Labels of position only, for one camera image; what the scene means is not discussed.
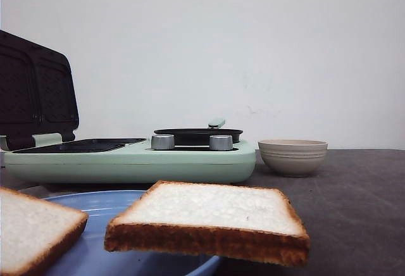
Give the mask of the breakfast maker hinged lid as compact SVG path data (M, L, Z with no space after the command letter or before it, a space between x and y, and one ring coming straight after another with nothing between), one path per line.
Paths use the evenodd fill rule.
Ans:
M75 139L79 115L68 59L1 32L1 137L8 151L35 147L35 135Z

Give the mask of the silver control knob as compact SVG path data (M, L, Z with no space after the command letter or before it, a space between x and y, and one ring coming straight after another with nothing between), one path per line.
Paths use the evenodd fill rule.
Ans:
M175 139L172 134L155 134L151 137L153 150L171 150L175 148Z
M212 151L231 151L233 139L231 135L211 135L209 137L209 149Z

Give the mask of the left silver control knob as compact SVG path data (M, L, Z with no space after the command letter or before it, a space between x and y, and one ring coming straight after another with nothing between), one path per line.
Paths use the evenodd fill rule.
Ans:
M153 150L171 150L175 148L175 139L172 134L155 134L151 137Z

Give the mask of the beige ribbed bowl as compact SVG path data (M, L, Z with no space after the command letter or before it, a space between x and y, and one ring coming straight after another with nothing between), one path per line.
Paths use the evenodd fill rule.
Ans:
M289 177L305 177L324 162L325 141L267 139L258 142L263 162L274 172Z

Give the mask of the right silver control knob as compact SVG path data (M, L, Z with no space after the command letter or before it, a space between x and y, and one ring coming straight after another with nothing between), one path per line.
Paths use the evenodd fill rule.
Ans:
M211 135L209 137L209 149L212 151L231 151L233 139L231 135Z

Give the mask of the blue plastic plate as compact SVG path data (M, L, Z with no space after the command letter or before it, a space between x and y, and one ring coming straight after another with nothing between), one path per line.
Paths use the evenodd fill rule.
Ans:
M218 256L104 249L108 222L143 193L139 190L96 191L48 198L54 203L80 209L89 217L80 239L46 274L213 275L220 264Z

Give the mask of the white bread slice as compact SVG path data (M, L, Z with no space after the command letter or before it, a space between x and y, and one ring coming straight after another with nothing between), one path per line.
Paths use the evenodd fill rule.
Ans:
M310 238L278 189L159 181L109 222L104 248L300 267Z
M1 188L1 275L44 275L78 240L88 214Z

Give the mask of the mint green breakfast maker base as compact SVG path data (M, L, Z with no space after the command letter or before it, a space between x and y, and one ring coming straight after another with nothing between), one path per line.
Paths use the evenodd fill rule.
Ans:
M149 139L87 139L4 153L9 175L52 184L235 183L248 179L255 164L256 152L246 141L230 151L164 151L152 149Z

